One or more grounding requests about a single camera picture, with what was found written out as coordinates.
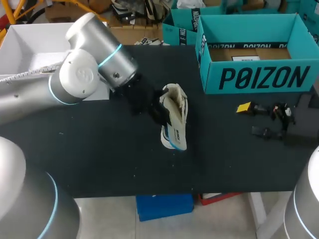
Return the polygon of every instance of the floor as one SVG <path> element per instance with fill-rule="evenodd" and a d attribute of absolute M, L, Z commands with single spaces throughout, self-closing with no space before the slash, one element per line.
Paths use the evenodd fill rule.
<path fill-rule="evenodd" d="M 263 193 L 267 213 L 277 193 Z M 140 222 L 135 197 L 76 199 L 81 210 L 80 239 L 255 239 L 246 194 L 202 206 L 190 214 Z M 273 239 L 286 239 L 279 230 Z"/>

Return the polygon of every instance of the table leg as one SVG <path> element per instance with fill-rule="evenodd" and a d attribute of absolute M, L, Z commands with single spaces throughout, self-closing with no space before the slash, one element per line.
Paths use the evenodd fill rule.
<path fill-rule="evenodd" d="M 253 211 L 257 239 L 270 239 L 284 222 L 284 214 L 291 192 L 282 192 L 278 202 L 266 215 L 260 193 L 250 193 L 249 202 Z"/>

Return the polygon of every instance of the white sneaker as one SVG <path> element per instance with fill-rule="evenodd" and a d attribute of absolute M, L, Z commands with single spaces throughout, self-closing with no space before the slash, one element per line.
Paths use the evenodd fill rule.
<path fill-rule="evenodd" d="M 161 128 L 161 142 L 166 148 L 186 150 L 187 96 L 179 84 L 168 84 L 165 89 L 168 92 L 160 97 L 159 102 L 169 111 L 170 122 Z"/>

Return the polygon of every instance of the table surface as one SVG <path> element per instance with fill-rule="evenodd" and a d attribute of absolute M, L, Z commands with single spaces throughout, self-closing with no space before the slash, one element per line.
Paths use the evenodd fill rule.
<path fill-rule="evenodd" d="M 73 197 L 293 190 L 314 149 L 256 138 L 251 126 L 280 123 L 235 112 L 249 101 L 293 106 L 300 94 L 205 95 L 193 47 L 127 49 L 156 87 L 179 83 L 186 92 L 187 151 L 166 149 L 160 126 L 114 97 L 39 112 L 2 125 L 0 135 Z"/>

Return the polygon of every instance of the red object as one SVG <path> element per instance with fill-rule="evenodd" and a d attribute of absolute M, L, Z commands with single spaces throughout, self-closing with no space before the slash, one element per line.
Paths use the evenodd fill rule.
<path fill-rule="evenodd" d="M 207 199 L 202 199 L 201 195 L 198 194 L 198 199 L 200 200 L 202 205 L 205 206 L 205 205 L 208 205 L 211 203 L 216 203 L 218 201 L 224 200 L 226 198 L 234 197 L 234 196 L 239 195 L 239 194 L 241 194 L 241 193 L 223 193 L 223 194 L 217 195 L 215 197 L 207 198 Z"/>
<path fill-rule="evenodd" d="M 9 23 L 8 17 L 3 15 L 0 17 L 0 30 L 5 29 L 5 26 Z"/>

